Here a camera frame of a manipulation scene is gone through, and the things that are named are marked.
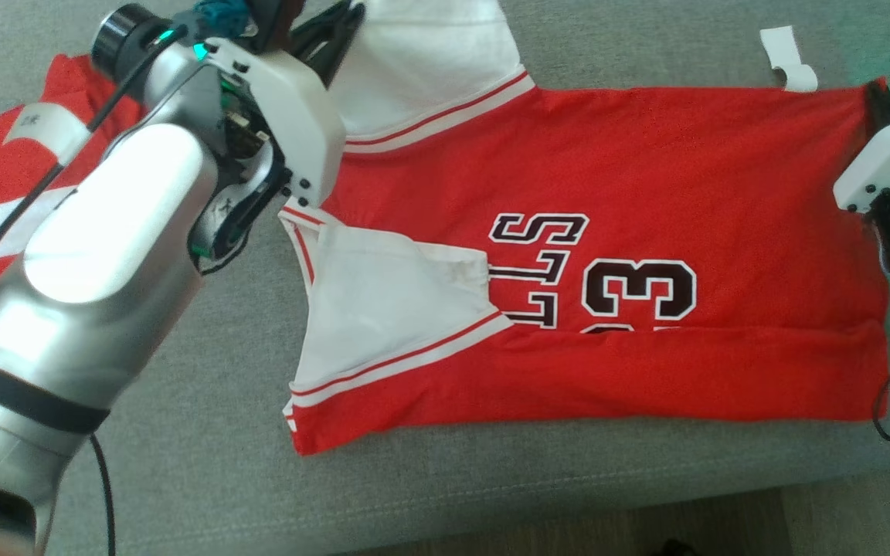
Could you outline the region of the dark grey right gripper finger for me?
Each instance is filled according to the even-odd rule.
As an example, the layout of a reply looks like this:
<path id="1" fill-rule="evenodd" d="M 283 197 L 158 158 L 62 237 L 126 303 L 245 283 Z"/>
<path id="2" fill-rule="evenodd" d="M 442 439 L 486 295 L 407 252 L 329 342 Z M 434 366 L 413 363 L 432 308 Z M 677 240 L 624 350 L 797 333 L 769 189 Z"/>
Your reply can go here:
<path id="1" fill-rule="evenodd" d="M 866 84 L 866 115 L 868 138 L 890 126 L 890 88 L 883 76 Z"/>

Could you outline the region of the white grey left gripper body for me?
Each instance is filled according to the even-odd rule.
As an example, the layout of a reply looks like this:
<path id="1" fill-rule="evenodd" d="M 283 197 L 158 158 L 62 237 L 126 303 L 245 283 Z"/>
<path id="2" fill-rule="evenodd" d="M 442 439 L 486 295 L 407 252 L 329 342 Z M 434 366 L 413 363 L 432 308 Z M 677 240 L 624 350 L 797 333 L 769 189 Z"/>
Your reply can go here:
<path id="1" fill-rule="evenodd" d="M 319 205 L 332 193 L 346 134 L 321 78 L 296 57 L 255 56 L 225 39 L 210 39 L 207 50 L 219 92 L 241 106 L 225 112 L 219 186 L 189 239 L 193 256 L 220 261 L 276 198 Z"/>

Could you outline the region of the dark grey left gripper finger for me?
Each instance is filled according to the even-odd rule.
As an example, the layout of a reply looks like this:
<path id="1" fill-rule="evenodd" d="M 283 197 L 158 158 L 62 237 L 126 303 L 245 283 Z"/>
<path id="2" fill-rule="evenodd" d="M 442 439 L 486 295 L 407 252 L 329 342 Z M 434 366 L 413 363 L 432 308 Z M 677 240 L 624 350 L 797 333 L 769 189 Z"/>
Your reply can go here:
<path id="1" fill-rule="evenodd" d="M 314 18 L 314 38 L 308 47 L 308 66 L 326 88 L 348 53 L 366 15 L 364 4 L 334 4 Z"/>
<path id="2" fill-rule="evenodd" d="M 290 53 L 301 61 L 341 59 L 361 24 L 361 2 L 337 1 L 293 29 Z"/>

